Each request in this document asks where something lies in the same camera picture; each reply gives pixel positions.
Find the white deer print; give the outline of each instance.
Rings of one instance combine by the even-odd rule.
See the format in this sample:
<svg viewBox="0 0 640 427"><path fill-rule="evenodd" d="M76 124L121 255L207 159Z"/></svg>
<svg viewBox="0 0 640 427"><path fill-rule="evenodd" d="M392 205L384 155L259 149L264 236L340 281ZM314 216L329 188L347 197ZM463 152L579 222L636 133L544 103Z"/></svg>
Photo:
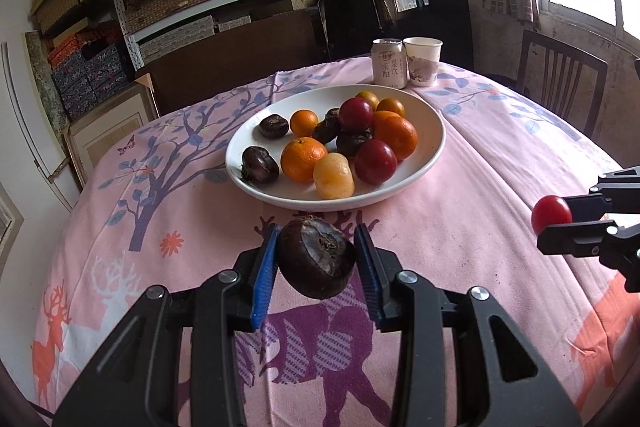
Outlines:
<svg viewBox="0 0 640 427"><path fill-rule="evenodd" d="M98 279L100 266L104 266L104 284L100 284ZM109 264L102 259L94 259L91 268L92 288L102 298L107 309L98 330L73 321L66 326L60 362L71 363L79 370L84 369L100 344L129 310L127 297L137 298L140 295L138 286L142 275L137 275L134 269L135 264L131 263L126 272L125 252Z"/></svg>

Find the orange flower print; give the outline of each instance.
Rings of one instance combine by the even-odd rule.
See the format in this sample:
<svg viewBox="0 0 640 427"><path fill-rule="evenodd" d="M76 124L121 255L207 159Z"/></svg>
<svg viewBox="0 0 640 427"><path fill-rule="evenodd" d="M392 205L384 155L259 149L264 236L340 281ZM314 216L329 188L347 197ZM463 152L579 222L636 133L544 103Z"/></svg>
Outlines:
<svg viewBox="0 0 640 427"><path fill-rule="evenodd" d="M174 253L178 253L178 250L182 248L184 239L180 238L180 234L177 230L174 233L168 233L164 236L164 239L160 241L160 251L162 257L168 257Z"/></svg>

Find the pink tablecloth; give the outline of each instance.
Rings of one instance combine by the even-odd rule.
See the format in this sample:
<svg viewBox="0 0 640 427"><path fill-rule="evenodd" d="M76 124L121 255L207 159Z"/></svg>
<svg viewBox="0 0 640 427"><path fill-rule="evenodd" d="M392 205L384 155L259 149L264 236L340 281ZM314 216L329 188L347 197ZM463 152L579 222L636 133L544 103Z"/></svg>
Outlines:
<svg viewBox="0 0 640 427"><path fill-rule="evenodd" d="M277 73L161 118L133 135L133 147L123 147L127 137L107 153L45 291L33 349L40 404L60 403L144 288L200 285L259 245L269 223L295 215L228 180L225 146L243 121L294 93L370 78L368 58ZM541 255L529 217L541 196L585 193L618 165L555 115L469 71L443 64L436 87L414 91L446 120L439 161L398 196L324 218L347 234L366 223L376 245L439 287L487 287L590 417L637 354L640 301L597 260ZM262 333L236 344L249 425L388 423L398 336L374 331L357 274L322 302L278 276Z"/></svg>

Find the can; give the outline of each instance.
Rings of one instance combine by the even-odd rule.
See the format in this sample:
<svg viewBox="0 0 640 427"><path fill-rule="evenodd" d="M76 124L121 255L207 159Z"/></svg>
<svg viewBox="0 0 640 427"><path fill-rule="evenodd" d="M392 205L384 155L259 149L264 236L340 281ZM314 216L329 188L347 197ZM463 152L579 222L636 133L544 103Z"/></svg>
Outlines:
<svg viewBox="0 0 640 427"><path fill-rule="evenodd" d="M407 84L406 52L400 39L376 39L371 47L373 83L403 89Z"/></svg>

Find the white paper cup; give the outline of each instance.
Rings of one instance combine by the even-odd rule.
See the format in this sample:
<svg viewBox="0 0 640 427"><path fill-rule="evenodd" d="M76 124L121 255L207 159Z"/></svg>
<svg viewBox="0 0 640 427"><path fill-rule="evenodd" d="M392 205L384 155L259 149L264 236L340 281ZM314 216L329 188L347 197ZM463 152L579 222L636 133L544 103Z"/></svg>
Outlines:
<svg viewBox="0 0 640 427"><path fill-rule="evenodd" d="M402 41L406 49L409 80L414 86L433 86L440 65L442 41L427 37L409 37Z"/></svg>

